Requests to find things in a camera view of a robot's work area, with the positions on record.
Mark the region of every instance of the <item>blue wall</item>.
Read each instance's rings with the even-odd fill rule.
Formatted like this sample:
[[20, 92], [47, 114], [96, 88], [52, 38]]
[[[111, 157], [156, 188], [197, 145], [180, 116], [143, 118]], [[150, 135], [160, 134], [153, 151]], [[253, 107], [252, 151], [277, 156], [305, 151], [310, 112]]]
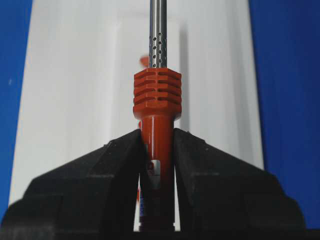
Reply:
[[32, 0], [0, 2], [0, 220], [7, 207]]
[[320, 228], [320, 0], [250, 0], [265, 168]]

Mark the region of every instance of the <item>white panel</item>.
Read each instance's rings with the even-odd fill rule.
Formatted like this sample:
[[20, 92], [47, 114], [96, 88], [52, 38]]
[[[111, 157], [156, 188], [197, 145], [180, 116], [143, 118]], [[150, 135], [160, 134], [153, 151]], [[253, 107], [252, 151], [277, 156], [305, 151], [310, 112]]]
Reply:
[[[182, 73], [176, 126], [263, 168], [247, 0], [167, 8], [168, 67]], [[148, 41], [148, 0], [33, 1], [10, 203], [34, 177], [137, 128], [133, 75]]]

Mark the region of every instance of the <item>orange cylindrical body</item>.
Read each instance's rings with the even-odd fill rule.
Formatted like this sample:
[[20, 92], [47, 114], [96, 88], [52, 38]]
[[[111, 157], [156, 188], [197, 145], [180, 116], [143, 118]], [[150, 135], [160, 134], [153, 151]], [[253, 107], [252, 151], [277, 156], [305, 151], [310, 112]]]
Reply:
[[174, 230], [174, 120], [181, 115], [181, 74], [147, 68], [134, 76], [133, 112], [147, 151], [140, 173], [140, 230]]

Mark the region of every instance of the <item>metal rod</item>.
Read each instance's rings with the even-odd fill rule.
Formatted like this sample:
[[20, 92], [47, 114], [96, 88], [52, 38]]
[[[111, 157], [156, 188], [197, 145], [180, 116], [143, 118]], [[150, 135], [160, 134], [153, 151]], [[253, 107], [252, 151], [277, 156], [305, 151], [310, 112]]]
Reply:
[[167, 67], [167, 0], [150, 0], [149, 67]]

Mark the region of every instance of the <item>label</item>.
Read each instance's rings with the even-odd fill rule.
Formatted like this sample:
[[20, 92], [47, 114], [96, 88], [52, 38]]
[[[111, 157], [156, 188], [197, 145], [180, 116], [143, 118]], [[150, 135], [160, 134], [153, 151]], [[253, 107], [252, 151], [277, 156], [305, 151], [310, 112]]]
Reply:
[[148, 174], [150, 185], [153, 190], [160, 189], [161, 187], [161, 163], [159, 160], [151, 160], [146, 163], [146, 172]]
[[163, 215], [161, 211], [160, 197], [140, 198], [140, 217], [159, 217]]

